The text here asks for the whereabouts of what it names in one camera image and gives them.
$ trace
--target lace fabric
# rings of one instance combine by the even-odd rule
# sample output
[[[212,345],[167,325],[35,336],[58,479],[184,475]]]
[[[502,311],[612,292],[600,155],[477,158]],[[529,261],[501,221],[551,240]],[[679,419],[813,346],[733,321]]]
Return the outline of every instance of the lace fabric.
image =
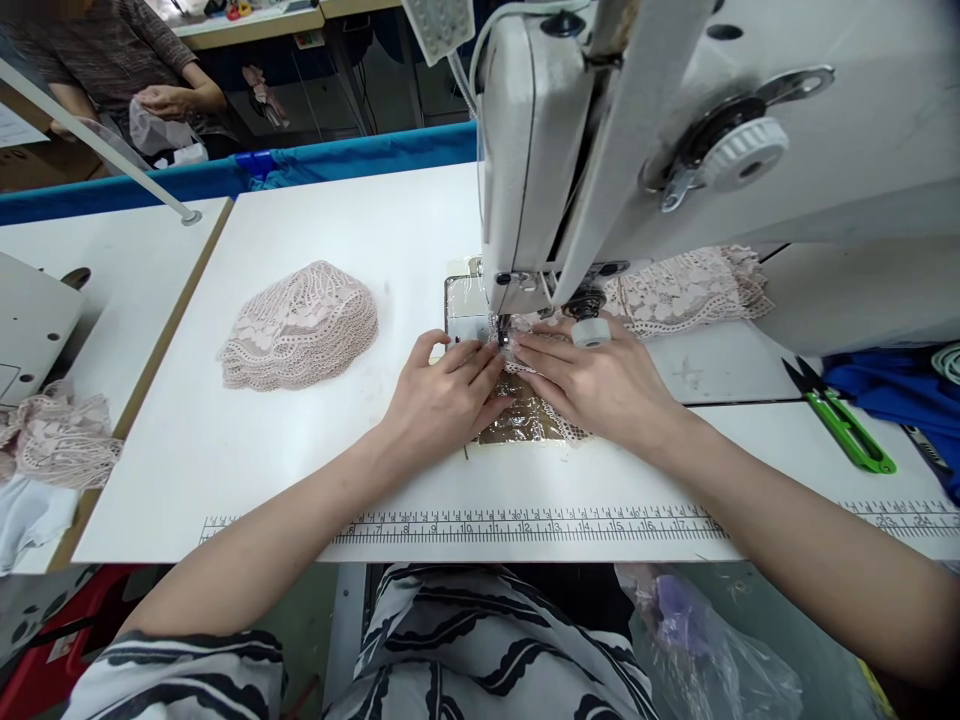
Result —
[[[26,398],[0,426],[0,478],[14,472],[58,487],[103,487],[120,459],[123,441],[111,436],[107,400],[96,395],[73,404],[67,380],[50,383]]]
[[[706,247],[614,278],[604,288],[605,309],[643,340],[699,325],[761,317],[774,307],[763,293],[765,284],[757,254],[750,248]],[[538,313],[514,315],[510,318],[510,331],[528,332],[538,322],[554,324],[559,318],[559,310],[543,320]],[[491,317],[491,337],[496,337],[496,324],[497,318]],[[506,372],[534,372],[517,360],[510,345],[502,352]],[[542,412],[554,427],[547,428],[543,437],[528,439],[560,435],[568,442],[578,442],[589,437],[589,433],[563,419],[549,403],[539,398],[537,402],[542,407],[533,411]],[[529,410],[520,408],[518,412]]]
[[[257,294],[240,310],[217,359],[228,388],[299,390],[343,373],[377,337],[363,283],[319,261]]]

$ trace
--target striped clothing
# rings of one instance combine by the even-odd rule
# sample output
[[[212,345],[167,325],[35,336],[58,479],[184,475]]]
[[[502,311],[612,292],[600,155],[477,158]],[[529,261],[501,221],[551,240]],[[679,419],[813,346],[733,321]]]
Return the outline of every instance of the striped clothing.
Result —
[[[65,720],[277,718],[280,646],[232,637],[118,639]],[[484,566],[394,565],[354,682],[324,717],[656,718],[627,639],[572,624],[533,586]]]

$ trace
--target scissors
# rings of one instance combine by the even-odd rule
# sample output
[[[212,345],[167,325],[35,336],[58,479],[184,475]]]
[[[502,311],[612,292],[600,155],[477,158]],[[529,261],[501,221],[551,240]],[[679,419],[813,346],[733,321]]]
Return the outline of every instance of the scissors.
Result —
[[[892,475],[897,471],[890,456],[863,429],[850,409],[840,402],[840,396],[827,387],[823,379],[803,358],[797,356],[798,372],[786,360],[783,366],[793,380],[793,384],[803,394],[804,399],[826,426],[834,440],[843,449],[850,461],[867,472]]]

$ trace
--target worker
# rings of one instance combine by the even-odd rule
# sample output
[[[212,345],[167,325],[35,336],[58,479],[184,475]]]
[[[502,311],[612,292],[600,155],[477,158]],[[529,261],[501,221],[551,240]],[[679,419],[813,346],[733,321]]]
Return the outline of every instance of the worker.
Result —
[[[144,0],[83,2],[78,18],[0,23],[63,107],[95,122],[99,109],[132,145],[130,101],[136,97],[147,112],[189,124],[211,160],[243,149],[228,129],[220,87]],[[52,129],[72,137],[57,122]]]
[[[539,373],[523,378],[570,422],[672,476],[852,652],[919,686],[955,678],[958,580],[727,440],[610,325],[612,341],[590,350],[549,337],[569,338],[569,321],[519,335],[517,356]],[[434,345],[449,342],[440,330],[420,336],[379,424],[173,568],[80,679],[64,718],[277,717],[280,648],[243,631],[351,520],[462,452],[511,402],[490,397],[504,366],[495,345],[461,342],[431,365]],[[602,604],[603,587],[591,591]],[[564,595],[497,565],[393,565],[356,678],[327,698],[326,717],[655,717],[628,631],[574,621]]]

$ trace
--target measuring tape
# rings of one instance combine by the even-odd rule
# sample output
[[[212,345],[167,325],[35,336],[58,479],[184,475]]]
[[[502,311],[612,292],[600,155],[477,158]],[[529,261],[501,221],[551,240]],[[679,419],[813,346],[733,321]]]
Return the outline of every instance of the measuring tape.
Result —
[[[960,539],[960,508],[936,500],[838,502],[894,537]],[[207,517],[200,542],[239,518]],[[388,510],[357,518],[334,545],[726,540],[699,505]]]

